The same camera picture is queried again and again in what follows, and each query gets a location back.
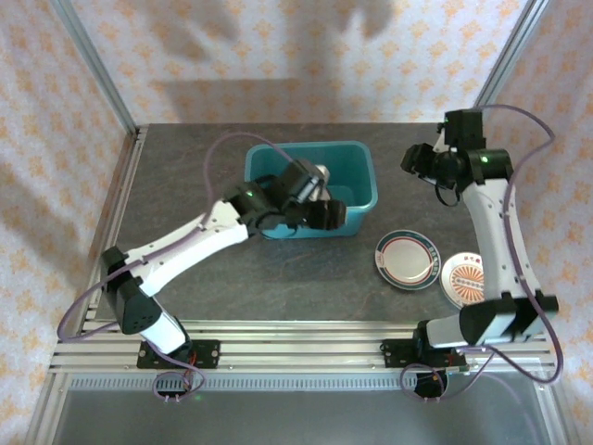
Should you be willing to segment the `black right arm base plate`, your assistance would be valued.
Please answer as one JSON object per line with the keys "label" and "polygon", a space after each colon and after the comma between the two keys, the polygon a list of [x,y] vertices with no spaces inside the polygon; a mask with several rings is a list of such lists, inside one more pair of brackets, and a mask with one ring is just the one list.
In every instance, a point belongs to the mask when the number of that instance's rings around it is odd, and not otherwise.
{"label": "black right arm base plate", "polygon": [[420,339],[385,339],[380,346],[386,368],[404,368],[423,364],[432,368],[463,367],[465,357],[454,349],[435,349]]}

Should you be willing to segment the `teal plastic bin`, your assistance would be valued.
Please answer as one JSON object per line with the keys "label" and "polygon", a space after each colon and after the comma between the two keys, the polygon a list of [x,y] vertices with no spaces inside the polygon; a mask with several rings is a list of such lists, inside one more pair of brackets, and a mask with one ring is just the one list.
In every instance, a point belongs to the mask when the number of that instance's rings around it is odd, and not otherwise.
{"label": "teal plastic bin", "polygon": [[378,187],[370,149],[358,141],[296,142],[279,145],[293,159],[306,159],[329,170],[328,191],[347,205],[347,221],[333,231],[280,225],[266,231],[272,239],[306,239],[356,235],[378,202]]}

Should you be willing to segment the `aluminium frame post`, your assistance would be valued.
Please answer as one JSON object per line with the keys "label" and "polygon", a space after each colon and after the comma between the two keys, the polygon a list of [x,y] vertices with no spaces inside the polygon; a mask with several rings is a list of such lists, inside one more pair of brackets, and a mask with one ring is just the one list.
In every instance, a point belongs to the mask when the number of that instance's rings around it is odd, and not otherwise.
{"label": "aluminium frame post", "polygon": [[531,36],[536,31],[538,22],[548,9],[549,3],[550,0],[526,0],[509,37],[496,58],[493,68],[478,90],[476,99],[471,105],[466,105],[465,108],[478,108],[496,102]]}
{"label": "aluminium frame post", "polygon": [[127,134],[136,135],[138,125],[125,105],[73,4],[70,0],[49,0],[49,3],[56,11],[87,68],[93,74],[99,89],[106,97],[121,126]]}

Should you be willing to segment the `silver vented strip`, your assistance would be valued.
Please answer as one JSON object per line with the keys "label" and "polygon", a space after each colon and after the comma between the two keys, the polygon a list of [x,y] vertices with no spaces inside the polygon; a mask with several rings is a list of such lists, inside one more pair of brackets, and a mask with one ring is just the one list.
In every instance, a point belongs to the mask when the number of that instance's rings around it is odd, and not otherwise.
{"label": "silver vented strip", "polygon": [[[155,377],[139,375],[78,375],[71,390],[148,390]],[[399,381],[394,374],[214,374],[201,386],[203,391],[373,391],[413,389],[417,378],[408,374]]]}

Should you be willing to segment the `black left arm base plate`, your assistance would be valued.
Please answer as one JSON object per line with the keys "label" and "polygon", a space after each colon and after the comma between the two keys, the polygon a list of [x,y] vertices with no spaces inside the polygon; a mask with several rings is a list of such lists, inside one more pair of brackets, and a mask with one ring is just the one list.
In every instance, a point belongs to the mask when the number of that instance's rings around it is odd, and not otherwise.
{"label": "black left arm base plate", "polygon": [[[190,363],[199,369],[216,369],[220,359],[221,343],[216,339],[191,340],[171,354],[174,360]],[[148,370],[182,369],[181,365],[162,359],[146,341],[140,344],[136,367]]]}

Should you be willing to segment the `red and teal ringed plate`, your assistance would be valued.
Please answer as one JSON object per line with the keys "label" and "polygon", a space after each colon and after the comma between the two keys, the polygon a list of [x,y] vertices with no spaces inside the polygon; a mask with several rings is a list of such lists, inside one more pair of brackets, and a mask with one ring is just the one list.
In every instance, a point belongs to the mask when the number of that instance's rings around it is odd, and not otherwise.
{"label": "red and teal ringed plate", "polygon": [[388,284],[405,291],[431,286],[441,271],[441,256],[435,243],[412,230],[384,235],[375,247],[374,262]]}

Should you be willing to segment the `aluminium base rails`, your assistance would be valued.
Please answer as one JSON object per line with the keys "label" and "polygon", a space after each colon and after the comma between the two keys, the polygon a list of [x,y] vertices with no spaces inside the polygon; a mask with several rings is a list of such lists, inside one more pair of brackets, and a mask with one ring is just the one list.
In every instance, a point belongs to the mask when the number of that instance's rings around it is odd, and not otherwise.
{"label": "aluminium base rails", "polygon": [[[411,324],[387,322],[187,321],[194,341],[221,343],[222,372],[287,373],[383,371],[380,345],[385,339],[408,339]],[[141,338],[111,328],[82,342],[58,343],[51,368],[60,372],[133,370]]]}

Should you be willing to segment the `aluminium table side rail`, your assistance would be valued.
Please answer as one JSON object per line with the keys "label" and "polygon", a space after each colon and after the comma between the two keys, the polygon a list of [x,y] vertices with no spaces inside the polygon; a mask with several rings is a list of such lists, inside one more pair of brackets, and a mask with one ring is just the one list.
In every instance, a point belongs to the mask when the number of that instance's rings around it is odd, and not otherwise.
{"label": "aluminium table side rail", "polygon": [[134,138],[128,138],[124,143],[112,185],[107,194],[107,215],[103,216],[101,220],[101,238],[98,241],[98,257],[92,271],[91,285],[100,282],[102,278],[101,254],[117,242],[147,132],[148,126],[141,126],[138,128]]}

